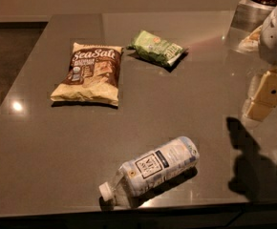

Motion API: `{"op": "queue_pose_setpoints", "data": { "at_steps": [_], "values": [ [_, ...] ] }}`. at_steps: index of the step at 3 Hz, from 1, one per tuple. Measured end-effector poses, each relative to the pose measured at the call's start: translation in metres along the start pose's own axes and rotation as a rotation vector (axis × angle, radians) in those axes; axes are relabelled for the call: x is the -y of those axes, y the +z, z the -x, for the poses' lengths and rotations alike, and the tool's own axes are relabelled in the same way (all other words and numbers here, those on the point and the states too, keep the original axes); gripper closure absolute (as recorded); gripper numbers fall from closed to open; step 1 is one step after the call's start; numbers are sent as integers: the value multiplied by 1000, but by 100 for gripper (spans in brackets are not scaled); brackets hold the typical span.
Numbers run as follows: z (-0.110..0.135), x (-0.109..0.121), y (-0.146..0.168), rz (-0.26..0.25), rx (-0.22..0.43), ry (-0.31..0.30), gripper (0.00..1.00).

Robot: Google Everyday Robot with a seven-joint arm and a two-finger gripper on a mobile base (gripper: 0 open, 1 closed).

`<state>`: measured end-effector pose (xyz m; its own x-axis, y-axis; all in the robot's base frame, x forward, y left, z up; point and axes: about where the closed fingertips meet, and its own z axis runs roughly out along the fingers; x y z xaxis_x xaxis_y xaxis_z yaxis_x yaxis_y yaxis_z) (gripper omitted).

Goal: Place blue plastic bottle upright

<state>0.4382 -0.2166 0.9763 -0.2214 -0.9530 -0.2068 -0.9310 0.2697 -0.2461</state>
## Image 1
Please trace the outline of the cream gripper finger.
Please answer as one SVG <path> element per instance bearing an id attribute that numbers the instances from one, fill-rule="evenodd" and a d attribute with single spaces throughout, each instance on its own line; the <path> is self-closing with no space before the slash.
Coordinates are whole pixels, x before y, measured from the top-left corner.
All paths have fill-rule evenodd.
<path id="1" fill-rule="evenodd" d="M 244 105 L 246 118 L 262 122 L 277 106 L 277 68 L 252 77 Z"/>
<path id="2" fill-rule="evenodd" d="M 262 27 L 257 27 L 239 44 L 239 49 L 245 52 L 256 52 L 259 48 L 259 40 Z"/>

